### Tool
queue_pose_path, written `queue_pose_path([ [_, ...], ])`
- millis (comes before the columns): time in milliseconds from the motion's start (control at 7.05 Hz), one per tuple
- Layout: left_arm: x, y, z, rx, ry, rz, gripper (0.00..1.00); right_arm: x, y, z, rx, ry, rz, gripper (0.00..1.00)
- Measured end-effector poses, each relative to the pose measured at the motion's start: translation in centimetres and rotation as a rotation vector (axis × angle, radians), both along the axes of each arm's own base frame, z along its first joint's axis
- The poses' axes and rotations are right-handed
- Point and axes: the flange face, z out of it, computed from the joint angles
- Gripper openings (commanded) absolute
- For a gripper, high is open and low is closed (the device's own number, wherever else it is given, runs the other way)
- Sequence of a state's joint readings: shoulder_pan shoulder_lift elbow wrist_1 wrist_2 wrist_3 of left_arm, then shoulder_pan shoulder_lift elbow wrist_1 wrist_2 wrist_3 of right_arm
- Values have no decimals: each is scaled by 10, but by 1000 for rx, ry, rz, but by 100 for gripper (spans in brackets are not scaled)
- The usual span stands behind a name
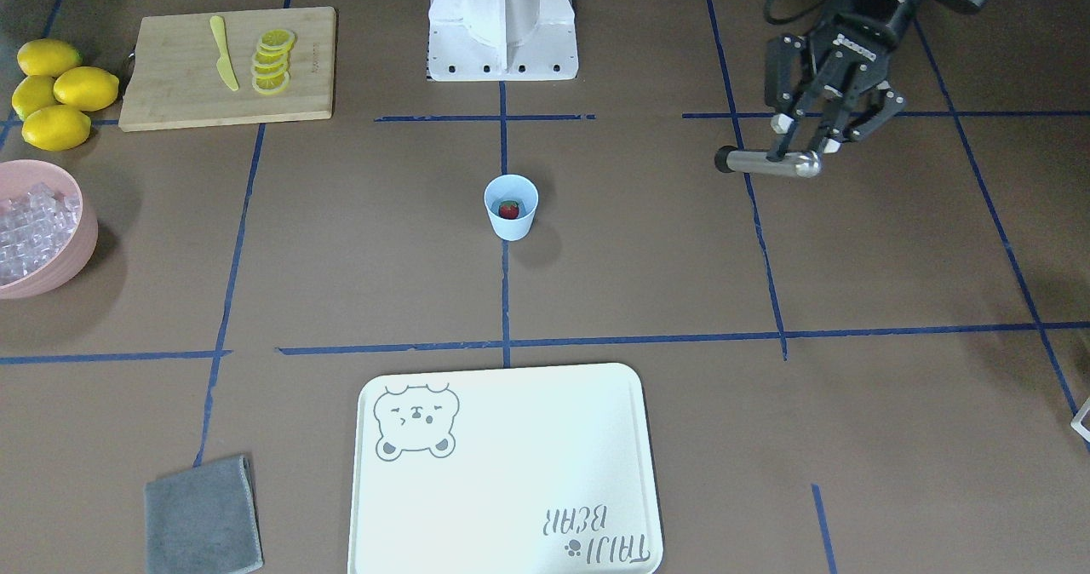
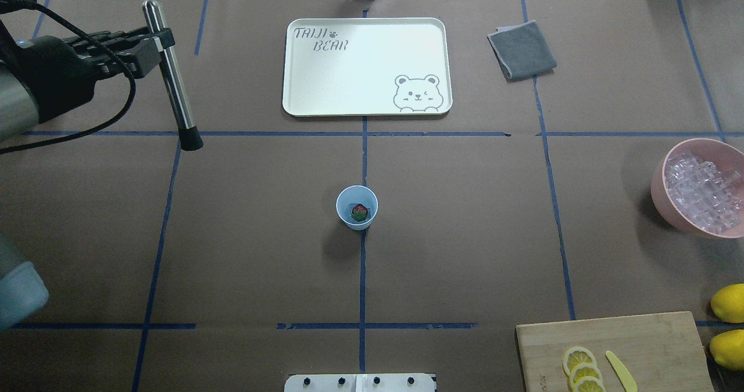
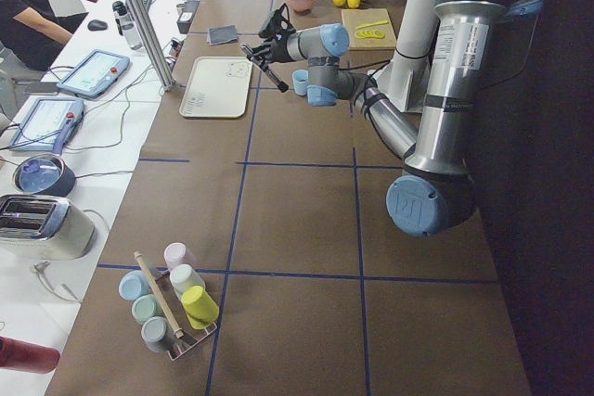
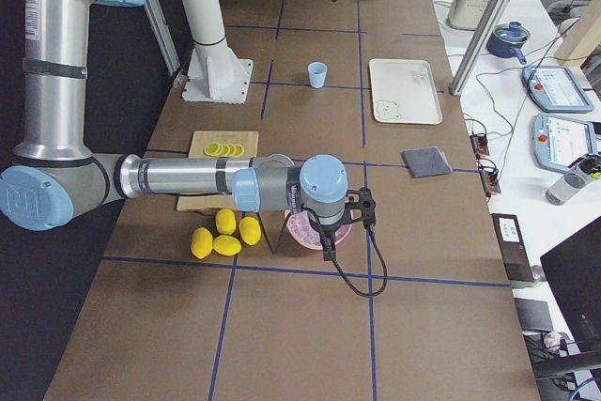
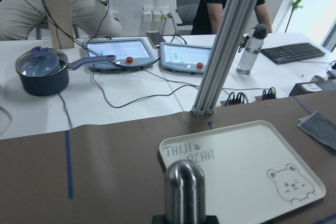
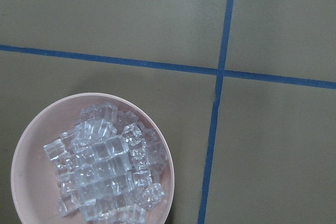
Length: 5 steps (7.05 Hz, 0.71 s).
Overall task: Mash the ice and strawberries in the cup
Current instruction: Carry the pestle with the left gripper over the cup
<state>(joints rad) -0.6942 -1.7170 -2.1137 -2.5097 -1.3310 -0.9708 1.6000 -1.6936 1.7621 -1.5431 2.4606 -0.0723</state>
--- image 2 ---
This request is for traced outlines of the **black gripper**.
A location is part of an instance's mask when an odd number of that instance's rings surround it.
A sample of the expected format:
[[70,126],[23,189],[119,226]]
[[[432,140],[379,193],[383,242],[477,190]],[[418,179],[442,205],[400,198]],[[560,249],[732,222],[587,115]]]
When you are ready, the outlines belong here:
[[159,40],[146,27],[90,36],[100,47],[82,37],[42,36],[18,43],[20,77],[37,103],[40,122],[90,102],[98,80],[111,79],[125,69],[134,79],[143,79],[159,65]]

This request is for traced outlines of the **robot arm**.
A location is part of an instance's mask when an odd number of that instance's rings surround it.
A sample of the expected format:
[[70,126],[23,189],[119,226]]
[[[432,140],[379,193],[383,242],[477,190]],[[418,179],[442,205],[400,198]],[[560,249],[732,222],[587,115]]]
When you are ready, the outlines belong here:
[[[141,84],[156,84],[156,101],[165,103],[166,125],[176,127],[169,104],[169,87],[160,63],[143,72],[149,58],[162,61],[162,38],[137,29],[138,45],[112,50],[96,33],[78,53],[68,39],[81,42],[81,28],[67,21],[61,37],[27,39],[10,21],[22,13],[32,20],[50,19],[44,0],[2,0],[2,332],[25,329],[104,328],[103,322],[66,322],[61,315],[71,305],[70,293],[53,265],[71,270],[74,288],[84,292],[80,276],[83,252],[101,251],[111,231],[94,241],[95,223],[84,190],[103,199],[121,188],[93,188],[93,174],[111,171],[115,148],[122,142],[112,127],[132,114]],[[103,159],[96,158],[99,149]]]

